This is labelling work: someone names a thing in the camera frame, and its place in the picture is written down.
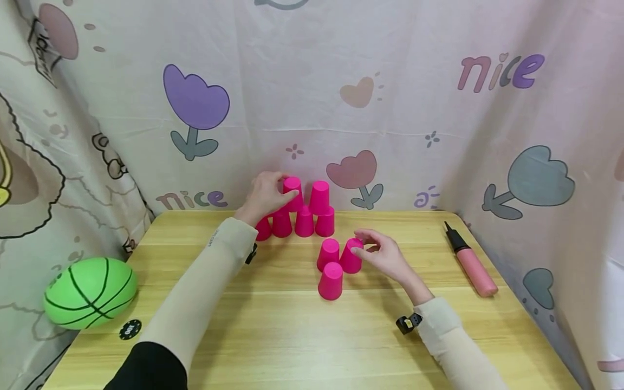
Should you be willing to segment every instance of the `hand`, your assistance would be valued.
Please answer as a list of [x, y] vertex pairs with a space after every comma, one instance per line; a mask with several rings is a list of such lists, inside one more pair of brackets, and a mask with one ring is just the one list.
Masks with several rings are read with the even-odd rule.
[[272, 212], [279, 210], [294, 199], [299, 191], [280, 193], [278, 184], [288, 175], [281, 172], [262, 172], [251, 182], [245, 204], [236, 211], [234, 218], [255, 227], [258, 222]]
[[434, 298], [421, 277], [407, 264], [399, 245], [392, 238], [372, 229], [358, 229], [355, 237], [364, 245], [374, 244], [368, 249], [352, 248], [360, 259], [368, 261], [384, 275], [397, 281], [405, 290], [414, 306]]

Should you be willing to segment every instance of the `black pump nozzle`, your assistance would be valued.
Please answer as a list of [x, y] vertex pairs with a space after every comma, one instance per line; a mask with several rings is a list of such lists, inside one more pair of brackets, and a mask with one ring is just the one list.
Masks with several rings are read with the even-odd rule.
[[451, 228], [446, 221], [444, 221], [444, 224], [446, 225], [446, 237], [449, 238], [449, 242], [451, 243], [455, 253], [461, 251], [462, 249], [470, 248], [466, 241], [464, 241], [464, 239], [459, 235], [457, 230]]

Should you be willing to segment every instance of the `beige sleeve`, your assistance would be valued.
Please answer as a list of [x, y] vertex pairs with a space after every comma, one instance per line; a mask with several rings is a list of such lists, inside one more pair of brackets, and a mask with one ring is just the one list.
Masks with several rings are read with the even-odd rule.
[[503, 390], [507, 386], [496, 368], [462, 327], [444, 298], [416, 306], [422, 316], [418, 333], [429, 354], [442, 366], [455, 390]]
[[160, 305], [139, 341], [165, 346], [188, 374], [210, 315], [251, 253], [257, 234], [245, 222], [234, 218], [223, 221]]

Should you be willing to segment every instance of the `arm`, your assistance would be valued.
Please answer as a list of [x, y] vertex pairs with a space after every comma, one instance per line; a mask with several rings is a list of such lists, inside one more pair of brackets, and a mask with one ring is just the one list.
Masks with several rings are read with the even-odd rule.
[[507, 386], [496, 368], [462, 327], [461, 320], [444, 298], [435, 298], [420, 277], [403, 283], [422, 316], [416, 328], [429, 354], [442, 366], [456, 390], [504, 390]]
[[175, 284], [105, 390], [182, 390], [195, 351], [225, 287], [243, 266], [264, 216], [292, 200], [280, 194], [279, 172], [263, 172], [253, 181], [245, 204], [227, 218]]
[[429, 354], [442, 366], [455, 390], [504, 390], [507, 386], [500, 375], [466, 334], [461, 320], [443, 298], [436, 298], [420, 276], [407, 264], [397, 243], [390, 237], [370, 229], [355, 231], [367, 250], [353, 248], [355, 255], [368, 261], [385, 275], [396, 280], [422, 316], [418, 326], [422, 342]]
[[241, 220], [223, 221], [165, 298], [139, 342], [151, 341], [164, 346], [188, 373], [212, 311], [225, 287], [243, 266], [257, 234]]

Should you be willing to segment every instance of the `left hand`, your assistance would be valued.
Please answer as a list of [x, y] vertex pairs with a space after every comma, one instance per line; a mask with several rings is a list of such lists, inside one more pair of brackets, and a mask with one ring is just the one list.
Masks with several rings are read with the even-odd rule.
[[236, 211], [234, 218], [255, 227], [258, 222], [270, 213], [283, 207], [294, 199], [299, 191], [293, 190], [280, 193], [278, 184], [288, 175], [281, 172], [262, 172], [251, 182], [251, 190], [247, 194], [245, 204]]

